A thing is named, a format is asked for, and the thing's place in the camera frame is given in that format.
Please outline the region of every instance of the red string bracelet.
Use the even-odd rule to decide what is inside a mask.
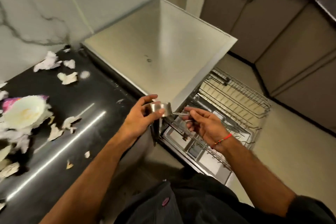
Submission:
[[[215,143],[215,145],[219,144],[221,141],[224,141],[224,140],[228,139],[231,136],[232,136],[232,134],[228,134],[226,137],[224,137],[223,139],[221,139],[217,143]]]

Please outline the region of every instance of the marble wall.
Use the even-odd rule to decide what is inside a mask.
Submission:
[[[149,0],[0,0],[0,81],[78,44]]]

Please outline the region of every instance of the person's left hand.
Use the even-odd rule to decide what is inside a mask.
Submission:
[[[157,97],[158,96],[156,94],[153,94],[140,98],[127,115],[124,124],[120,127],[118,133],[122,140],[127,142],[129,147],[146,131],[147,127],[154,120],[159,119],[164,114],[165,110],[160,109],[157,112],[153,112],[148,116],[145,116],[144,104],[156,99]]]

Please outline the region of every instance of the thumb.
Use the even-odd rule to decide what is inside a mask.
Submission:
[[[144,120],[147,123],[147,125],[149,125],[154,120],[157,120],[157,119],[161,118],[164,113],[165,113],[165,109],[160,109],[157,112],[153,112],[150,115],[144,117]]]
[[[203,116],[199,115],[195,110],[191,110],[190,115],[198,123],[206,123],[206,121],[207,121],[207,118],[204,118]]]

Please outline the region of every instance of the pink button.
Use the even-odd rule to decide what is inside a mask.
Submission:
[[[163,202],[162,202],[162,206],[166,206],[169,202],[169,197],[167,197]]]

